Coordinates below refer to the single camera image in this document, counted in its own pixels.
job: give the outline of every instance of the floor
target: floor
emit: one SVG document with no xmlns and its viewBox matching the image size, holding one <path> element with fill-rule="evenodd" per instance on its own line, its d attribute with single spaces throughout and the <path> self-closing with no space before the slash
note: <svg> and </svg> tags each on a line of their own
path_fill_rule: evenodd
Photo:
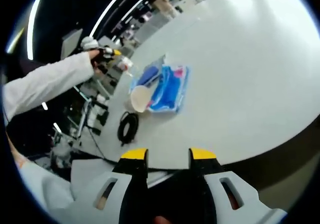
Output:
<svg viewBox="0 0 320 224">
<path fill-rule="evenodd" d="M 320 117 L 281 146 L 225 168 L 254 186 L 270 208 L 288 211 L 313 176 L 320 158 Z"/>
</svg>

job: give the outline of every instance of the person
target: person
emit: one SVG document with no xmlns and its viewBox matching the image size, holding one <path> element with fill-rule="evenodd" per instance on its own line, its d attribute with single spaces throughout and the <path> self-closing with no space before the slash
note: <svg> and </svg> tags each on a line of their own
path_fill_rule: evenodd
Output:
<svg viewBox="0 0 320 224">
<path fill-rule="evenodd" d="M 7 125 L 14 115 L 47 102 L 75 85 L 90 79 L 97 70 L 94 60 L 99 50 L 70 56 L 53 64 L 41 66 L 27 76 L 15 79 L 3 87 L 3 117 Z M 30 162 L 14 147 L 7 135 L 11 153 L 21 178 L 40 206 L 63 208 L 73 202 L 70 183 Z"/>
<path fill-rule="evenodd" d="M 168 20 L 172 20 L 178 16 L 178 11 L 169 0 L 149 0 L 153 8 L 158 9 Z"/>
</svg>

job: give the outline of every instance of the white table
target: white table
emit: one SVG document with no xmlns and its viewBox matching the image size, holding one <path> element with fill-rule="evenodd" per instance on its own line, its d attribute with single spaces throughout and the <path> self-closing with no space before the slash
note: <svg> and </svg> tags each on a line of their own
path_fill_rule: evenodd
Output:
<svg viewBox="0 0 320 224">
<path fill-rule="evenodd" d="M 188 168 L 188 148 L 221 164 L 271 150 L 320 113 L 320 41 L 299 0 L 206 0 L 157 31 L 134 53 L 139 68 L 166 53 L 190 66 L 183 109 L 140 118 L 136 141 L 117 139 L 130 77 L 109 102 L 98 140 L 106 158 L 149 149 L 149 167 Z"/>
</svg>

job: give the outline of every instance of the white lab coat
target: white lab coat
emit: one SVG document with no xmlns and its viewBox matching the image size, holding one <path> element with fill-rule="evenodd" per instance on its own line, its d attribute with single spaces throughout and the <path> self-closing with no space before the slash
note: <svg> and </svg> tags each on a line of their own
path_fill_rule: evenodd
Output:
<svg viewBox="0 0 320 224">
<path fill-rule="evenodd" d="M 94 70 L 87 52 L 48 64 L 16 79 L 3 88 L 5 125 L 16 114 L 49 101 L 73 86 L 92 77 Z M 70 183 L 32 162 L 19 169 L 34 198 L 47 211 L 63 208 L 73 202 Z"/>
</svg>

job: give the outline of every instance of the fluorescent light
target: fluorescent light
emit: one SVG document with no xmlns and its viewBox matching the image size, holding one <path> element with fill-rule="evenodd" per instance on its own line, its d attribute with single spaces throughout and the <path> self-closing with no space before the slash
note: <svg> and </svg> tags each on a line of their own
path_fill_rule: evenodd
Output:
<svg viewBox="0 0 320 224">
<path fill-rule="evenodd" d="M 22 33 L 24 32 L 24 27 L 19 31 L 19 33 L 13 38 L 11 43 L 9 44 L 8 48 L 6 49 L 7 53 L 12 53 L 14 51 L 14 48 L 16 47 L 16 44 L 21 37 Z"/>
<path fill-rule="evenodd" d="M 142 2 L 143 0 L 139 0 L 137 3 L 135 3 L 134 6 L 132 6 L 131 9 L 122 17 L 121 21 L 124 21 L 126 17 Z"/>
<path fill-rule="evenodd" d="M 42 107 L 44 108 L 44 110 L 48 110 L 48 106 L 45 102 L 42 103 Z"/>
<path fill-rule="evenodd" d="M 111 2 L 108 4 L 108 6 L 105 8 L 105 10 L 102 12 L 102 14 L 100 15 L 99 19 L 97 20 L 97 22 L 95 23 L 93 29 L 91 30 L 90 33 L 90 37 L 93 37 L 94 32 L 97 30 L 99 24 L 101 23 L 102 19 L 104 18 L 104 16 L 106 15 L 106 13 L 109 11 L 109 9 L 112 7 L 112 5 L 116 2 L 117 0 L 111 0 Z"/>
<path fill-rule="evenodd" d="M 32 5 L 32 9 L 29 16 L 29 23 L 28 23 L 28 29 L 26 33 L 26 53 L 28 55 L 28 59 L 33 60 L 34 59 L 34 49 L 33 49 L 33 36 L 34 36 L 34 24 L 35 24 L 35 17 L 37 13 L 37 9 L 39 6 L 40 0 L 35 0 L 35 2 Z"/>
<path fill-rule="evenodd" d="M 58 126 L 57 123 L 54 123 L 53 125 L 54 125 L 55 129 L 56 129 L 59 133 L 62 133 L 62 131 L 61 131 L 61 129 L 60 129 L 60 127 Z"/>
<path fill-rule="evenodd" d="M 125 24 L 129 23 L 132 18 L 133 18 L 133 17 L 130 16 L 124 23 L 125 23 Z"/>
</svg>

